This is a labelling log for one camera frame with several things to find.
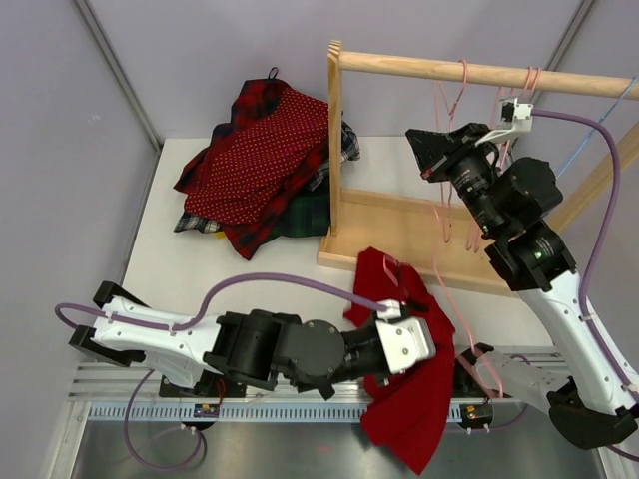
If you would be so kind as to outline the light blue wire hanger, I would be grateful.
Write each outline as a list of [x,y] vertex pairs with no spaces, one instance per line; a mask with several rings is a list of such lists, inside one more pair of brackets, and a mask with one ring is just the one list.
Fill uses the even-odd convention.
[[[628,97],[633,88],[638,84],[638,76],[635,75],[630,80],[628,86],[624,89],[624,91],[620,94],[618,98],[600,115],[596,123],[598,125],[603,125],[604,122],[608,119],[608,117],[614,112],[614,110]],[[577,121],[574,119],[565,119],[565,122],[569,122],[571,124],[577,124],[579,126],[588,127],[588,132],[584,135],[578,146],[575,150],[567,157],[559,167],[554,170],[554,173],[557,178],[561,178],[570,166],[575,162],[575,160],[579,157],[579,155],[583,152],[585,147],[591,141],[593,136],[599,132],[599,129],[593,126],[593,121],[584,122],[583,120]]]

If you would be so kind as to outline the pink hanger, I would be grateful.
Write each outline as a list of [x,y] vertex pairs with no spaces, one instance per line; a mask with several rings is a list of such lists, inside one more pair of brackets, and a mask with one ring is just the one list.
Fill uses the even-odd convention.
[[[506,91],[503,87],[500,87],[495,96],[495,102],[493,105],[493,111],[490,118],[489,126],[494,129],[500,123],[501,112],[501,100],[506,98]],[[498,167],[502,168],[509,150],[508,143],[502,143],[498,145],[498,154],[493,155],[492,163],[498,162]],[[478,253],[480,247],[482,231],[477,223],[472,223],[467,231],[466,235],[466,250],[472,250],[474,253]]]
[[[524,87],[522,88],[519,98],[523,100],[525,103],[530,103],[532,101],[532,97],[536,91],[537,84],[539,81],[539,76],[541,74],[542,69],[540,67],[527,68],[527,76],[524,82]],[[502,158],[502,164],[505,164],[508,160],[513,159],[512,150],[516,144],[515,140],[508,141],[504,146],[504,155]]]
[[[461,87],[458,94],[453,101],[450,101],[447,96],[446,88],[441,80],[435,80],[433,84],[433,106],[434,106],[434,119],[435,127],[440,130],[440,106],[443,106],[447,116],[447,132],[452,130],[456,110],[459,102],[463,98],[467,85],[468,67],[465,59],[460,59],[459,63],[463,67],[463,77]],[[449,243],[452,233],[452,186],[447,187],[447,192],[444,191],[444,185],[440,185],[440,206],[443,209],[444,220],[441,223],[442,239],[445,243]]]
[[[455,303],[452,294],[450,293],[449,289],[447,288],[447,286],[445,285],[445,282],[443,281],[439,271],[438,271],[438,266],[437,266],[437,259],[438,259],[438,249],[437,249],[437,244],[435,244],[433,246],[432,249],[432,267],[433,267],[433,271],[435,273],[435,276],[439,282],[439,285],[441,286],[442,290],[444,291],[447,300],[450,304],[450,306],[453,308],[453,311],[458,319],[458,321],[460,322],[461,326],[463,327],[467,338],[468,338],[468,344],[470,346],[470,350],[472,355],[475,358],[479,358],[481,356],[481,353],[479,352],[479,348],[475,345],[474,343],[474,338],[473,338],[473,334],[471,332],[471,328],[468,324],[468,322],[464,319],[464,317],[462,316],[457,304]],[[398,261],[396,258],[394,258],[391,255],[388,254],[384,254],[382,257],[382,268],[384,273],[387,275],[387,277],[391,280],[391,282],[397,286],[399,288],[399,290],[401,291],[401,302],[403,303],[408,303],[408,289],[403,285],[403,283],[401,282],[400,279],[400,273],[403,267],[403,263]],[[467,359],[464,359],[463,357],[461,357],[460,355],[457,356],[457,360],[459,362],[459,364],[464,368],[464,370],[471,376],[472,379],[475,380],[475,382],[479,385],[479,387],[483,390],[483,392],[486,394],[486,396],[489,399],[495,399],[495,398],[499,398],[502,399],[504,396],[504,391],[503,391],[503,384],[502,381],[499,377],[499,375],[497,374],[496,370],[494,369],[493,366],[487,364],[487,368],[488,368],[488,372],[490,373],[490,376],[493,378],[493,380],[495,381],[495,384],[497,386],[497,392],[494,392],[492,389],[490,389],[485,383],[484,381],[480,378],[480,376],[473,371],[472,366],[470,365],[469,361]]]

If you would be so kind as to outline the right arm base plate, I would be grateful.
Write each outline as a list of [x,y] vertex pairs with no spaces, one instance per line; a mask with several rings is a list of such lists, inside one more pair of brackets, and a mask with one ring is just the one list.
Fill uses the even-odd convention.
[[462,365],[461,360],[465,360],[469,366],[472,367],[476,364],[477,357],[470,348],[461,351],[455,357],[452,387],[453,396],[455,398],[481,398],[487,402],[489,400],[489,396]]

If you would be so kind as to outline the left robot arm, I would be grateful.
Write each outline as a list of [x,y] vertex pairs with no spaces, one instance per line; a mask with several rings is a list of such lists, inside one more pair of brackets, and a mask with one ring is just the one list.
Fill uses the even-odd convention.
[[185,316],[151,309],[110,281],[94,301],[95,322],[76,326],[71,347],[120,367],[143,364],[195,396],[214,393],[217,377],[267,391],[284,377],[298,392],[330,399],[338,383],[389,374],[373,323],[340,331],[324,320],[253,309],[179,330]]

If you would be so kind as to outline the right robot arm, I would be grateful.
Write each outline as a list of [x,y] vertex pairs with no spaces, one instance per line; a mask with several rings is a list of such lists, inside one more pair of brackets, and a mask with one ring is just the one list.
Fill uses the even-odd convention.
[[588,299],[560,235],[545,221],[563,196],[550,165],[523,157],[504,172],[487,156],[489,129],[470,123],[449,132],[409,129],[405,136],[421,176],[449,182],[489,244],[489,262],[534,312],[569,372],[556,375],[496,350],[453,370],[455,388],[475,395],[487,384],[548,415],[555,429],[584,449],[613,448],[638,429],[636,373],[622,364]]

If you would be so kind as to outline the red polka dot skirt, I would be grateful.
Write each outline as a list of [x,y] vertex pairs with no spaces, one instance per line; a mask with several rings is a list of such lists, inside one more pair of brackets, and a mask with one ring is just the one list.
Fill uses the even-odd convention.
[[277,195],[303,187],[326,157],[327,103],[284,88],[275,111],[205,160],[184,210],[223,225],[258,219]]

